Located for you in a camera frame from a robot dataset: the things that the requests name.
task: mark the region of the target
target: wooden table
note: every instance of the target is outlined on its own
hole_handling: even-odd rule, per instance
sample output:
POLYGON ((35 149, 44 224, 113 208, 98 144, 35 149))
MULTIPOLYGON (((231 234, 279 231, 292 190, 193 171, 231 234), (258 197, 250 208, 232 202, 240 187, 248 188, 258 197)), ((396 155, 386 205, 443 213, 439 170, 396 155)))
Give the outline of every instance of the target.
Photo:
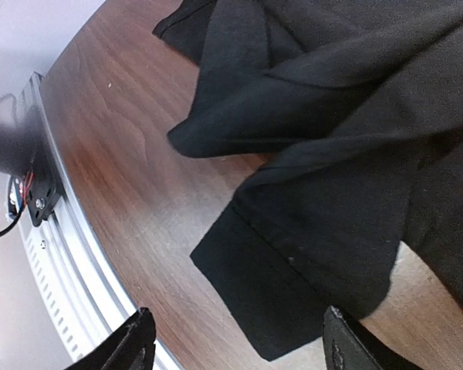
MULTIPOLYGON (((41 88, 76 195, 120 280, 186 369, 323 368, 320 341, 268 363, 189 257, 260 156, 192 160, 167 131, 198 74, 151 35, 178 0, 108 0, 41 88)), ((426 369, 463 369, 463 313, 407 248, 366 325, 426 369)))

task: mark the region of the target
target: garment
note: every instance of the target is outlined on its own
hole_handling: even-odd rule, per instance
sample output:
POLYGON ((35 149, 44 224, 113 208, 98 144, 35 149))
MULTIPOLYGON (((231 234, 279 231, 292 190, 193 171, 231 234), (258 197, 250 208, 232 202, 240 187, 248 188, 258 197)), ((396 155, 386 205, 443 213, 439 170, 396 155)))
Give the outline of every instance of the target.
POLYGON ((191 255, 263 358, 369 315, 400 240, 455 252, 427 211, 463 204, 463 1, 184 0, 154 33, 201 67, 176 150, 278 152, 191 255))

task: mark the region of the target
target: floor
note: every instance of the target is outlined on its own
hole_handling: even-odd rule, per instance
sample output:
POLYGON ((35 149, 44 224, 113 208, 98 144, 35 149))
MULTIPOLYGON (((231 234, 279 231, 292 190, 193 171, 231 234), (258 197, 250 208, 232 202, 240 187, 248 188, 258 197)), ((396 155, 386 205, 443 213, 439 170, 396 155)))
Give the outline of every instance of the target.
MULTIPOLYGON (((0 96, 18 95, 34 71, 46 74, 102 3, 0 0, 0 96)), ((7 181, 0 174, 0 230, 7 224, 7 181)), ((0 370, 60 370, 69 363, 14 230, 0 240, 0 370)))

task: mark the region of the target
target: brown tabletop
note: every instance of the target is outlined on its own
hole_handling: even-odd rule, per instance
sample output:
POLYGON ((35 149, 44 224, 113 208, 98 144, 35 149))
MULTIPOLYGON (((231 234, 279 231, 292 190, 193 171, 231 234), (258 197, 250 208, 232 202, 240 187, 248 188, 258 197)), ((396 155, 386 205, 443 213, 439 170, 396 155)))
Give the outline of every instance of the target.
MULTIPOLYGON (((169 145, 198 68, 151 32, 178 4, 108 0, 42 83, 73 188, 123 285, 186 369, 323 368, 320 341, 260 359, 189 257, 262 158, 192 160, 169 145)), ((407 248, 400 255, 390 297, 366 325, 424 368, 463 369, 463 313, 407 248)))

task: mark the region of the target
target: wooden surface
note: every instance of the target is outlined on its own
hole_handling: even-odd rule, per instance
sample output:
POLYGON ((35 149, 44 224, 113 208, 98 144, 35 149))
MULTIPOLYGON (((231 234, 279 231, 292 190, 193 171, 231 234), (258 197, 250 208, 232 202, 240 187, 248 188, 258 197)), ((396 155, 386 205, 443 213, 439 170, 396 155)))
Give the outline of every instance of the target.
MULTIPOLYGON (((320 341, 268 363, 189 254, 261 163, 191 160, 166 132, 186 117, 198 74, 151 35, 178 0, 108 0, 42 84, 74 190, 131 297, 192 369, 324 368, 320 341)), ((463 313, 407 248, 390 297, 365 324, 425 369, 463 369, 463 313)))

